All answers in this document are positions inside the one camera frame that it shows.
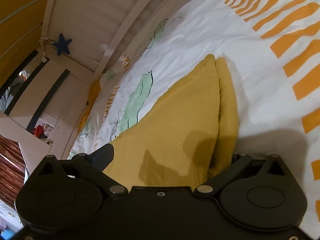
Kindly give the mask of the white leaf-print duvet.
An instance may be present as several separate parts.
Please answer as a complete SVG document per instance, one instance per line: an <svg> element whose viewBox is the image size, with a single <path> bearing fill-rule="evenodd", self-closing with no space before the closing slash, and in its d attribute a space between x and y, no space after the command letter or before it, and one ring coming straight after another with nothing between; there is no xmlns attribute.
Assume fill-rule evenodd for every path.
<svg viewBox="0 0 320 240"><path fill-rule="evenodd" d="M70 157L111 143L128 189L194 189L233 154L276 154L319 237L319 0L170 0L93 86Z"/></svg>

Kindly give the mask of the dark blue star ornament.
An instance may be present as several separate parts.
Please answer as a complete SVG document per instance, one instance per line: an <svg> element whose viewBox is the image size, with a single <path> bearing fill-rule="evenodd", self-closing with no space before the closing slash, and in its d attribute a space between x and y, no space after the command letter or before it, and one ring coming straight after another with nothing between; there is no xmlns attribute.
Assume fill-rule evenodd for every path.
<svg viewBox="0 0 320 240"><path fill-rule="evenodd" d="M58 41L53 43L53 46L57 50L57 56L62 54L69 55L71 52L69 51L69 44L72 42L72 39L65 39L63 33L60 33Z"/></svg>

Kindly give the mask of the red toy on shelf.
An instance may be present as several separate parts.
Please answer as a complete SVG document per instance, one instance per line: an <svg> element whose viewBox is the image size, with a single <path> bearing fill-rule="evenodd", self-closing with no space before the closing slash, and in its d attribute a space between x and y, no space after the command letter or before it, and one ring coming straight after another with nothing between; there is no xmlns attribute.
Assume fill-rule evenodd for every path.
<svg viewBox="0 0 320 240"><path fill-rule="evenodd" d="M33 129L33 135L39 139L41 139L42 137L45 137L44 134L44 127L42 125L37 125L34 129Z"/></svg>

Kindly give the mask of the white wooden bed frame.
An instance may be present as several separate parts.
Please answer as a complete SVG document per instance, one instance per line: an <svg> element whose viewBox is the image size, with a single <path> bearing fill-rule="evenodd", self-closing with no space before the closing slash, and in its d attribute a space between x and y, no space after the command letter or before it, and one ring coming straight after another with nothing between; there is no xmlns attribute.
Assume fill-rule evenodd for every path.
<svg viewBox="0 0 320 240"><path fill-rule="evenodd" d="M18 143L29 172L45 155L67 156L91 83L122 55L136 61L159 21L189 1L1 0L1 92L29 74L1 113L1 135ZM72 39L69 55L57 56L60 33Z"/></svg>

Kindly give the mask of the mustard yellow knit sweater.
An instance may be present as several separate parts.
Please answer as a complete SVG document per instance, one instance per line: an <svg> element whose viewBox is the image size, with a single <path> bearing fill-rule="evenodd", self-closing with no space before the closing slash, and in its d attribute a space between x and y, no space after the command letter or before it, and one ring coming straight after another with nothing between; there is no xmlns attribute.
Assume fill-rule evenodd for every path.
<svg viewBox="0 0 320 240"><path fill-rule="evenodd" d="M209 54L113 141L104 173L128 189L196 188L230 166L238 130L227 62Z"/></svg>

